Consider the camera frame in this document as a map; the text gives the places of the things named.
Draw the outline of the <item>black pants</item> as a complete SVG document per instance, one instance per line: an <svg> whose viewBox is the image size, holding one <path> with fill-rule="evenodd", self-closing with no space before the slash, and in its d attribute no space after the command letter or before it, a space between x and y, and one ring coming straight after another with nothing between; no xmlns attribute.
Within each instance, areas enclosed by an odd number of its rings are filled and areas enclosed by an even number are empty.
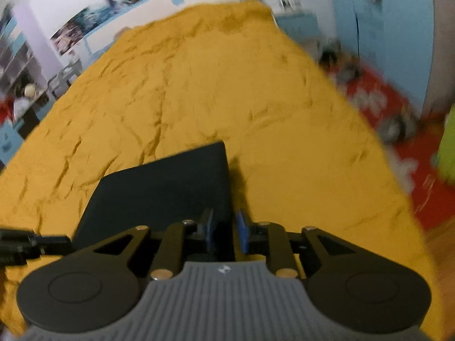
<svg viewBox="0 0 455 341"><path fill-rule="evenodd" d="M83 249L131 229L164 231L173 223L199 219L212 209L210 258L234 260L234 209L223 142L181 152L103 177L73 236Z"/></svg>

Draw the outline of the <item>orange bed cover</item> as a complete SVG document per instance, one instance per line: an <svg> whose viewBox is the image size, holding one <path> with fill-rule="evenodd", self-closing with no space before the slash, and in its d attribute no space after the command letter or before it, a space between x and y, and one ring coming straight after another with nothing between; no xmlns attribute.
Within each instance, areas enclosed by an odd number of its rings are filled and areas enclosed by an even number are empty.
<svg viewBox="0 0 455 341"><path fill-rule="evenodd" d="M438 340L433 262L379 138L255 0L124 33L1 174L1 229L73 236L100 180L223 142L234 260L134 226L1 266L18 340ZM237 214L301 233L244 254Z"/></svg>

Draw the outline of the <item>cluttered desk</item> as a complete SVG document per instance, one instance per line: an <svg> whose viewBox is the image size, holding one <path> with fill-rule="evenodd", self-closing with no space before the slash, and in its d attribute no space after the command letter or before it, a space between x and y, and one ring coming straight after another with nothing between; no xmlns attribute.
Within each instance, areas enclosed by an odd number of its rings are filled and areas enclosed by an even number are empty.
<svg viewBox="0 0 455 341"><path fill-rule="evenodd" d="M37 125L36 102L59 70L59 62L28 5L8 4L1 12L1 164L23 144L22 127Z"/></svg>

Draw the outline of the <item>grey metal chair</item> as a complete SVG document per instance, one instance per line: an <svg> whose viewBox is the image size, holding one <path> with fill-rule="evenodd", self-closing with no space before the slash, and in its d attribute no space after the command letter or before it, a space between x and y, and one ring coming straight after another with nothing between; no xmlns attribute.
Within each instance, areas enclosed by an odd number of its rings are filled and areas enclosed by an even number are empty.
<svg viewBox="0 0 455 341"><path fill-rule="evenodd" d="M66 85L68 88L72 85L71 79L77 78L82 73L82 63L80 59L75 62L70 62L67 66L61 69L55 76L50 78L47 82L47 92L49 92L54 99L58 99L56 91L58 88Z"/></svg>

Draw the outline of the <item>red floor mat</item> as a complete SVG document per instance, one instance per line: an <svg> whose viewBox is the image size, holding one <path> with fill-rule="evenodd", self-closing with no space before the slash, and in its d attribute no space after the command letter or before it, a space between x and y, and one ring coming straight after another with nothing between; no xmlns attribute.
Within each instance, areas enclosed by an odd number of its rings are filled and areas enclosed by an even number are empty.
<svg viewBox="0 0 455 341"><path fill-rule="evenodd" d="M407 99L357 62L322 67L382 140L423 229L429 231L454 218L454 179L443 175L438 166L442 118L417 119Z"/></svg>

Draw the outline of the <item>green plastic basket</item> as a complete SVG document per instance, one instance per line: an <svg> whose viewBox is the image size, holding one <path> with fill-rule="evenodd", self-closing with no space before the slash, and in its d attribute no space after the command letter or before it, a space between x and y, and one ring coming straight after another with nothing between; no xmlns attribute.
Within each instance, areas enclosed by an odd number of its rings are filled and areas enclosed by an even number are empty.
<svg viewBox="0 0 455 341"><path fill-rule="evenodd" d="M449 113L446 115L443 136L433 157L433 165L439 178L449 186L454 187L455 179L455 158L454 158L454 105L451 106Z"/></svg>

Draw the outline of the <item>blue bedside table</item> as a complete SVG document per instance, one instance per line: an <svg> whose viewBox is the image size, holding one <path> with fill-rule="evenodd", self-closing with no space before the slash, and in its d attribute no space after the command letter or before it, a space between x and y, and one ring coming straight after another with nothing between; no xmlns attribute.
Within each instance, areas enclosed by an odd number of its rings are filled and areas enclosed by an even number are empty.
<svg viewBox="0 0 455 341"><path fill-rule="evenodd" d="M299 0L278 0L278 5L279 9L274 10L277 27L317 59L321 33L316 15L304 10Z"/></svg>

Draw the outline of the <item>white headboard with apple decals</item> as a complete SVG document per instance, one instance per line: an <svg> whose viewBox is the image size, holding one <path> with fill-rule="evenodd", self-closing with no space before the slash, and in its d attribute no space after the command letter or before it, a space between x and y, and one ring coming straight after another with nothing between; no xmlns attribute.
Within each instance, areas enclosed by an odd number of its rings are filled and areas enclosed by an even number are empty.
<svg viewBox="0 0 455 341"><path fill-rule="evenodd" d="M123 28L143 26L192 5L239 1L241 0L144 0L114 15L84 37L84 44L89 52L89 62L94 62L102 51L113 44L114 36Z"/></svg>

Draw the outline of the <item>blue and white wardrobe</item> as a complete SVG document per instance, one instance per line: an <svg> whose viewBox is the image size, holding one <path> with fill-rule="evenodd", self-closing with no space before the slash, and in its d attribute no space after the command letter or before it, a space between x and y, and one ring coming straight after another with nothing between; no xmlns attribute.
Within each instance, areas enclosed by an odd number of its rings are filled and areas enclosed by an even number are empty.
<svg viewBox="0 0 455 341"><path fill-rule="evenodd" d="M454 0L332 0L342 47L405 95L417 115L454 103Z"/></svg>

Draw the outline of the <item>anime wall poster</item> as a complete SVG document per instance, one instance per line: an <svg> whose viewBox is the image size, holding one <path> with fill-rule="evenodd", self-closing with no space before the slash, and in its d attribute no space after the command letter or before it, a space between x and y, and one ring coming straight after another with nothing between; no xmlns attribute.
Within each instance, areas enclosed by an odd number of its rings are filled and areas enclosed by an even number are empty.
<svg viewBox="0 0 455 341"><path fill-rule="evenodd" d="M63 56L95 28L143 1L145 0L100 0L91 4L57 30L51 37L51 42L59 55Z"/></svg>

